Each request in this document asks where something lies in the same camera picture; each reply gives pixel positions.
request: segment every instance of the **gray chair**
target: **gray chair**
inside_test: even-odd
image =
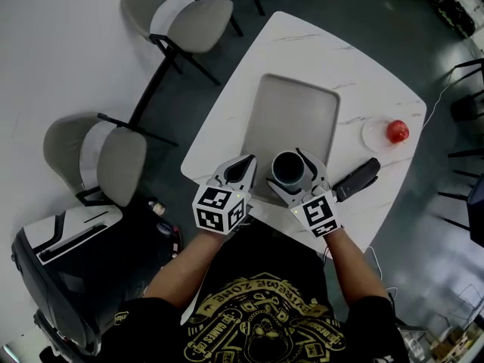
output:
[[[89,130],[102,120],[118,127],[107,136],[101,148],[97,167],[99,186],[87,190],[79,169],[81,147]],[[53,123],[45,134],[44,158],[84,206],[115,203],[125,207],[138,187],[146,157],[147,142],[140,133],[156,137],[104,114],[85,113],[66,117]],[[101,199],[87,199],[98,192],[103,194]]]
[[[151,33],[151,21],[165,1],[121,0],[121,8],[140,35],[154,43],[178,73],[182,73],[182,70],[175,63],[175,57],[180,54],[216,85],[220,85],[217,79],[193,59],[192,54],[210,51],[222,37],[229,21],[237,34],[243,36],[232,16],[234,4],[230,0],[195,0],[176,16],[166,35]]]

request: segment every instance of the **wall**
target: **wall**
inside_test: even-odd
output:
[[[128,29],[119,0],[0,0],[0,24],[2,346],[36,310],[10,260],[14,234],[76,202],[44,161],[47,128],[87,110],[128,119],[162,58]]]
[[[47,337],[37,327],[19,337],[14,342],[8,344],[10,352],[21,363],[42,363],[40,352],[51,346]]]

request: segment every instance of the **red apple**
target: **red apple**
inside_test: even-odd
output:
[[[386,127],[386,136],[393,144],[406,140],[409,134],[410,132],[408,131],[407,124],[400,119],[392,121]]]

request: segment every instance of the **black phone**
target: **black phone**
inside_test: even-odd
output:
[[[380,162],[372,157],[365,164],[362,164],[343,180],[333,186],[338,202],[343,202],[357,192],[371,186],[378,179],[377,173],[380,171]]]

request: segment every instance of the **gray tray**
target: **gray tray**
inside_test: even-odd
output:
[[[300,147],[327,164],[339,110],[336,92],[283,76],[262,76],[240,153],[257,157],[253,197],[282,205],[265,179],[272,177],[272,160],[283,150]],[[305,176],[302,186],[309,183]]]

